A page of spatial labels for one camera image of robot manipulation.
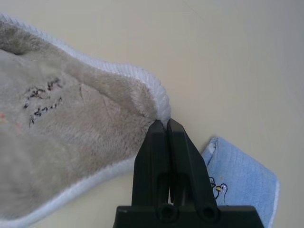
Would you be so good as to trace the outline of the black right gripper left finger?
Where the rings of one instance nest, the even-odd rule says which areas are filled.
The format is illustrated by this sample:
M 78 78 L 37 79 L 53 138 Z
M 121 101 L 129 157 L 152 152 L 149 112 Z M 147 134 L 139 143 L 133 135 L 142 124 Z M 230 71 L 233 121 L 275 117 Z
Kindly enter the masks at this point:
M 161 121 L 148 129 L 137 153 L 133 174 L 133 205 L 159 206 L 168 202 L 170 161 L 167 135 Z

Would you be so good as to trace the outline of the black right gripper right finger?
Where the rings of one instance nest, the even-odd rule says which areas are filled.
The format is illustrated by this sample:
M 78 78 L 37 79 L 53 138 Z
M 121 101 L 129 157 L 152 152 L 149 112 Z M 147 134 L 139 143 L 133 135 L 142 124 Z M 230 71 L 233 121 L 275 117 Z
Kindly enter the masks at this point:
M 216 207 L 206 164 L 184 127 L 170 119 L 167 125 L 171 155 L 171 192 L 175 206 Z

